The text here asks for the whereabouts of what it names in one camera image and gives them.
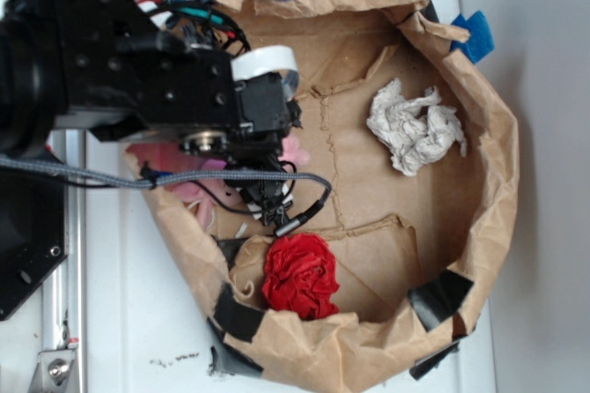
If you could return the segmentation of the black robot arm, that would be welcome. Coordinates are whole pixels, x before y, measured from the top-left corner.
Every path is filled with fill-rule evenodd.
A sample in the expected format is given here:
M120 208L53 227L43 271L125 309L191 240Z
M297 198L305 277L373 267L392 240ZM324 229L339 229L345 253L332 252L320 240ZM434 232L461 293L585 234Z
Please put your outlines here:
M1 163L24 169L56 129L102 142L173 142L225 162L221 175L283 236L307 214L292 200L282 142L301 118L294 52L274 45L232 54L243 41L214 0L153 0L186 18L159 28L139 0L7 0L1 22Z

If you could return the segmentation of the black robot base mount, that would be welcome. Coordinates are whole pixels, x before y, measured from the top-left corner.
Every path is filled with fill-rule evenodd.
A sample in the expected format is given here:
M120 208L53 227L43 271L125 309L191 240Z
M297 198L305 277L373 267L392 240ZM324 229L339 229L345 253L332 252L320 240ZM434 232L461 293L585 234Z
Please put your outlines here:
M65 184L56 174L1 170L1 319L65 259Z

